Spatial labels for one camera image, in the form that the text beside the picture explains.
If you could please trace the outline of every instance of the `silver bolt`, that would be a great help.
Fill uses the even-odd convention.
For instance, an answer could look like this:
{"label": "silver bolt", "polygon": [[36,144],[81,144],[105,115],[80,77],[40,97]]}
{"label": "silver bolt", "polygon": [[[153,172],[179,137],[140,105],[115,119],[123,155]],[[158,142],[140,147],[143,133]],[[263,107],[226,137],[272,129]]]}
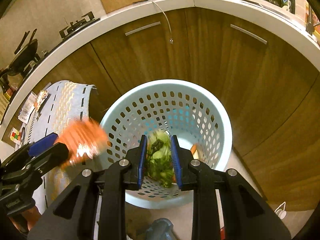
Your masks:
{"label": "silver bolt", "polygon": [[237,171],[235,170],[235,169],[230,169],[230,170],[228,170],[228,174],[230,175],[230,176],[236,176],[237,175]]}
{"label": "silver bolt", "polygon": [[190,162],[190,164],[192,165],[192,166],[199,166],[200,165],[200,161],[199,160],[192,160],[191,162]]}
{"label": "silver bolt", "polygon": [[119,161],[120,166],[127,166],[129,164],[129,161],[127,159],[122,159]]}
{"label": "silver bolt", "polygon": [[82,176],[88,177],[88,176],[90,176],[90,175],[91,175],[91,170],[89,170],[89,169],[84,169],[84,170],[82,171]]}

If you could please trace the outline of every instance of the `green vegetable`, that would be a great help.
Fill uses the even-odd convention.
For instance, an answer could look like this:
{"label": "green vegetable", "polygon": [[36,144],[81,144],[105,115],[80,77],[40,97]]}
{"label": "green vegetable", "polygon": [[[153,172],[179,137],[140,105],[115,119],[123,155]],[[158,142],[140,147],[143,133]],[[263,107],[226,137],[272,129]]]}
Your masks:
{"label": "green vegetable", "polygon": [[146,172],[149,177],[158,181],[163,187],[171,187],[174,171],[170,150],[170,138],[161,130],[149,136],[146,159]]}

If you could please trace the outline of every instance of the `bottle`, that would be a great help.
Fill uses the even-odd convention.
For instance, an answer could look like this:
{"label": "bottle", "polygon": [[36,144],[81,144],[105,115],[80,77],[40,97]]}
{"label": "bottle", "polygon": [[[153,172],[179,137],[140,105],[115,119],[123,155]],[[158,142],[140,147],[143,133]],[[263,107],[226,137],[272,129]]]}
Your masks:
{"label": "bottle", "polygon": [[2,88],[2,93],[3,93],[4,97],[8,101],[10,101],[11,96],[13,95],[13,91],[12,91],[11,87],[8,84],[6,84],[5,82],[2,82],[1,79],[0,79],[0,86]]}

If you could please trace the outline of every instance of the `light blue plastic basket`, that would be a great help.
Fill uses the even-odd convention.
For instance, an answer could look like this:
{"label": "light blue plastic basket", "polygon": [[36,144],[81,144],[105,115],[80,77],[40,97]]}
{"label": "light blue plastic basket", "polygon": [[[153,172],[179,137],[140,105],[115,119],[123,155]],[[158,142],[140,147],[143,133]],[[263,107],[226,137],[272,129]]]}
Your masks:
{"label": "light blue plastic basket", "polygon": [[[223,171],[231,152],[231,124],[223,105],[208,90],[186,81],[158,80],[130,90],[110,107],[100,125],[111,145],[95,159],[103,169],[137,147],[142,134],[157,129],[177,135],[185,149],[198,143],[204,163],[212,169]],[[149,177],[140,191],[126,191],[126,201],[143,208],[168,208],[192,200],[192,192],[181,192],[177,185],[163,188]]]}

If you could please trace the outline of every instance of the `countertop edge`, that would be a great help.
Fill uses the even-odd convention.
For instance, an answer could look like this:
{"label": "countertop edge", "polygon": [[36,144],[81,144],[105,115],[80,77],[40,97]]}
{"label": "countertop edge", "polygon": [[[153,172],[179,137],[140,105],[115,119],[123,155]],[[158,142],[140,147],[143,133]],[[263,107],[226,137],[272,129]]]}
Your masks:
{"label": "countertop edge", "polygon": [[[320,70],[320,49],[316,42],[305,31],[268,10],[241,0],[154,0],[154,2],[157,2],[163,11],[201,7],[224,12],[252,22],[288,42]],[[61,44],[43,60],[20,87],[0,126],[0,137],[3,137],[14,113],[35,85],[72,52],[112,29],[160,12],[160,9],[151,1],[134,3],[102,16],[100,21],[83,29]]]}

